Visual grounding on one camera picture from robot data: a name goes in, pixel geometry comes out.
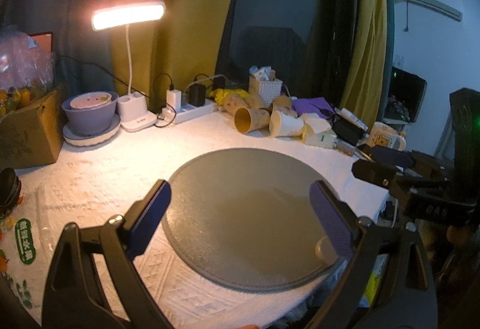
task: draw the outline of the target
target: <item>purple bowl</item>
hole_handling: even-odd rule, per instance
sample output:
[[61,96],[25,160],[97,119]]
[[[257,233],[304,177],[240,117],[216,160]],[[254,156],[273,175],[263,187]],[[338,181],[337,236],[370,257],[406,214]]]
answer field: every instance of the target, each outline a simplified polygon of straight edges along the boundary
[[71,109],[70,102],[77,96],[64,101],[61,105],[68,118],[68,127],[78,135],[96,135],[110,127],[115,109],[117,107],[118,95],[112,95],[110,103],[88,109]]

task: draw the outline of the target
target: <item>printed plastic bag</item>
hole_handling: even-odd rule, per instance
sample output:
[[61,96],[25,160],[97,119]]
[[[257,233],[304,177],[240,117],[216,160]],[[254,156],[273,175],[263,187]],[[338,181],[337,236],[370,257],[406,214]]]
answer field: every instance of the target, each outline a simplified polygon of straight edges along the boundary
[[53,83],[52,52],[26,33],[0,30],[0,121],[10,112],[44,96]]

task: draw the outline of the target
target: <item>desk lamp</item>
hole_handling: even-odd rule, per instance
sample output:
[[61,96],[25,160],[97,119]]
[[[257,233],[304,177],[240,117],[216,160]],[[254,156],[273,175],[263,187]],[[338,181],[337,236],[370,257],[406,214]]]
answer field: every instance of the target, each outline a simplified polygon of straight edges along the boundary
[[128,93],[118,98],[117,105],[121,126],[128,132],[140,131],[153,126],[157,121],[157,116],[147,109],[145,96],[140,92],[131,92],[133,71],[131,65],[129,27],[130,24],[133,23],[160,20],[164,12],[165,4],[156,1],[99,9],[99,11],[95,11],[92,15],[92,28],[95,31],[122,25],[125,26],[129,68]]

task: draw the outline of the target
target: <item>green label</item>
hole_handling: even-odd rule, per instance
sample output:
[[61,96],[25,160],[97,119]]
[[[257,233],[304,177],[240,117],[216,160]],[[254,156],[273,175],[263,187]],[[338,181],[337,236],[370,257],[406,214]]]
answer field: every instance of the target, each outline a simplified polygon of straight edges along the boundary
[[32,264],[37,257],[37,252],[33,246],[32,224],[28,219],[20,219],[15,225],[15,239],[22,263],[25,265]]

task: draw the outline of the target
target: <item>white plate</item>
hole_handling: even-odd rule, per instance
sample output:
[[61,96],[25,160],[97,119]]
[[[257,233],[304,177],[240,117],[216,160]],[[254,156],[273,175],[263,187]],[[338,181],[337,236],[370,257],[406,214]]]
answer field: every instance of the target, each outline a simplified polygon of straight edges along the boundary
[[67,143],[73,146],[93,146],[105,142],[112,138],[120,129],[120,116],[115,114],[113,116],[112,124],[105,131],[92,136],[80,136],[74,134],[68,128],[68,125],[63,126],[63,138]]
[[108,92],[90,92],[75,97],[70,102],[71,109],[86,109],[100,107],[110,103],[112,95]]

